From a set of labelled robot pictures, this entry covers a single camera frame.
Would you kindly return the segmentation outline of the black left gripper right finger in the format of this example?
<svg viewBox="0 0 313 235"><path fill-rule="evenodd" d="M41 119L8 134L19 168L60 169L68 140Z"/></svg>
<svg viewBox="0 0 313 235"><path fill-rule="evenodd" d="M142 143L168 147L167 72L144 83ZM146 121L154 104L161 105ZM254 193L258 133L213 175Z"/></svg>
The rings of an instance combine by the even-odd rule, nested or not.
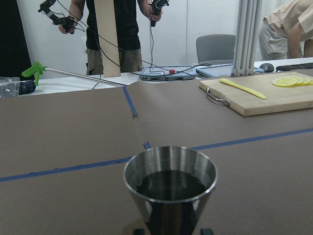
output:
<svg viewBox="0 0 313 235"><path fill-rule="evenodd" d="M213 231L209 228L200 229L201 235L214 235Z"/></svg>

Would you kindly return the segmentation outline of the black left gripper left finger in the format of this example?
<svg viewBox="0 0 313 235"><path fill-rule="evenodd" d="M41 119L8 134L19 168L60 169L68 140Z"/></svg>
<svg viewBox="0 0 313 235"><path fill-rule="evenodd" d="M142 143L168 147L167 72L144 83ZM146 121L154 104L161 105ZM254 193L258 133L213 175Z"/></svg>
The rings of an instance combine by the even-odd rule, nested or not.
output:
<svg viewBox="0 0 313 235"><path fill-rule="evenodd" d="M145 230L144 229L134 229L133 235L145 235Z"/></svg>

